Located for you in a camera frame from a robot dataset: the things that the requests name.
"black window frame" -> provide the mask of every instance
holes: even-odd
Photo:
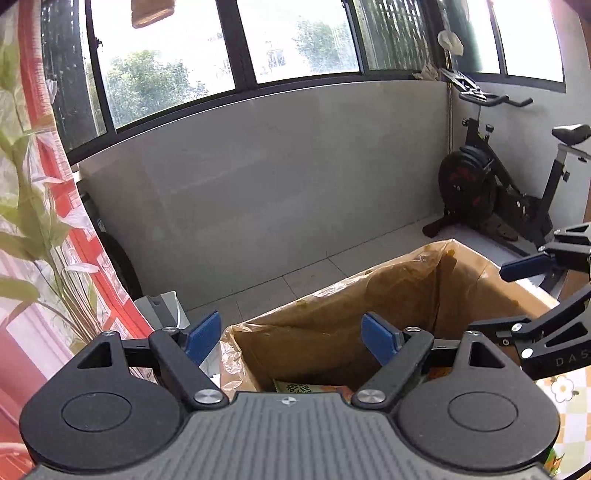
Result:
[[[67,153],[70,165],[90,157],[106,148],[120,143],[128,138],[151,130],[155,127],[165,125],[180,118],[195,113],[203,112],[219,106],[228,105],[242,100],[257,98],[273,93],[289,92],[309,87],[323,85],[338,85],[340,83],[374,82],[382,80],[414,80],[413,73],[416,70],[370,70],[366,56],[361,27],[355,11],[353,0],[341,0],[349,23],[349,28],[355,46],[355,53],[358,60],[358,72],[330,73],[299,78],[290,78],[269,83],[257,83],[255,70],[252,64],[250,52],[246,42],[246,35],[242,26],[242,20],[238,9],[237,0],[216,0],[222,34],[226,43],[228,60],[234,78],[234,90],[208,95],[206,97],[182,103],[166,110],[154,113],[138,119],[130,124],[116,128],[109,109],[105,86],[101,75],[98,59],[98,39],[95,36],[95,29],[92,18],[91,0],[83,0],[86,13],[86,32],[88,45],[90,47],[90,63],[95,78],[96,90],[99,98],[100,109],[106,127],[106,133],[100,135],[87,143],[80,145]],[[426,36],[433,62],[436,67],[446,67],[446,53],[437,42],[438,33],[443,30],[443,19],[441,16],[439,0],[417,0],[418,7],[425,19]],[[508,83],[512,85],[531,86],[540,89],[552,90],[555,92],[566,92],[565,82],[554,82],[552,80],[535,79],[529,77],[516,77],[507,74],[502,49],[501,33],[496,23],[491,0],[487,0],[491,23],[495,35],[497,52],[499,54],[500,74],[471,73],[466,72],[477,82]]]

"trash bin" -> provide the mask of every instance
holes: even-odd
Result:
[[[399,329],[418,326],[436,338],[460,339],[475,320],[538,317],[555,305],[527,280],[505,283],[495,264],[461,243],[435,242],[228,327],[220,341],[220,384],[230,397],[275,391],[274,381],[355,391],[379,370],[361,341],[366,312]]]

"white wall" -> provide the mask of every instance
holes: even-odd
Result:
[[[481,123],[493,124],[495,132],[491,145],[516,184],[526,193],[541,196],[552,162],[556,156],[558,140],[551,130],[558,125],[591,124],[591,69],[583,30],[578,15],[563,1],[551,0],[554,23],[563,59],[567,93],[549,92],[514,85],[483,83],[485,91],[507,94],[512,99],[534,99],[534,104],[522,109],[501,105],[483,108]],[[468,114],[476,115],[478,107],[457,98],[454,99],[454,146],[462,145],[466,129],[461,121]],[[579,148],[591,151],[591,140]],[[568,183],[561,182],[550,216],[559,228],[583,219],[591,164],[582,164],[569,157],[566,170],[570,172]]]
[[[445,85],[279,93],[163,125],[88,158],[86,188],[147,294],[191,309],[432,213]]]

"floor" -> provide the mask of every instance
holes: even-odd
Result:
[[[192,322],[217,310],[225,329],[435,240],[456,238],[497,265],[517,258],[490,239],[461,226],[449,227],[436,239],[428,239],[421,229],[435,219],[437,216],[419,220],[282,277],[189,310],[187,317]],[[534,284],[541,282],[538,277],[530,280]]]

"window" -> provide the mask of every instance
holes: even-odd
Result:
[[[174,14],[131,25],[123,0],[93,0],[100,70],[116,128],[234,89],[215,0],[177,0]]]
[[[548,0],[439,2],[444,25],[464,45],[464,55],[453,58],[458,70],[564,82]]]
[[[563,82],[562,59],[548,0],[494,0],[509,75]]]
[[[443,20],[464,45],[464,55],[454,56],[461,72],[500,73],[498,51],[488,0],[443,0]]]
[[[354,0],[371,70],[421,70],[431,61],[417,0]]]
[[[66,152],[106,132],[79,1],[46,0],[41,6],[43,69]]]
[[[238,7],[258,83],[359,71],[340,0],[238,0]]]

